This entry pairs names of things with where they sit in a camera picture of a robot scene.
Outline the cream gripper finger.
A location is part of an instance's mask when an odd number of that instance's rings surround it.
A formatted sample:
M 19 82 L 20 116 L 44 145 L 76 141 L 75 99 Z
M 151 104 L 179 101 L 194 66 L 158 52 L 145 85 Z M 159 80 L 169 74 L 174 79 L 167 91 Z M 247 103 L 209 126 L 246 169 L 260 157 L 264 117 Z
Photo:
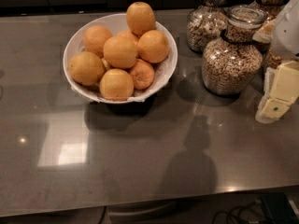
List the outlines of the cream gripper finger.
M 263 97 L 258 105 L 258 109 L 255 115 L 255 119 L 261 124 L 270 124 L 277 119 L 273 117 L 275 108 L 275 100 L 270 97 L 270 91 L 274 82 L 276 70 L 268 67 L 264 75 L 263 83 Z
M 281 119 L 299 98 L 299 62 L 288 61 L 278 66 L 270 91 L 275 100 L 273 117 Z

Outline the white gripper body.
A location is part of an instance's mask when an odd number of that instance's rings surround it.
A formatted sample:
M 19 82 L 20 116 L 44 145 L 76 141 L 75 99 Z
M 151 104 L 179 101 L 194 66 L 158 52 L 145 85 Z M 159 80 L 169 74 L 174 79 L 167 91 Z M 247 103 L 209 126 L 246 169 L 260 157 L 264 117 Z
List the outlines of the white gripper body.
M 276 17 L 271 50 L 284 60 L 299 59 L 299 0 L 290 0 Z

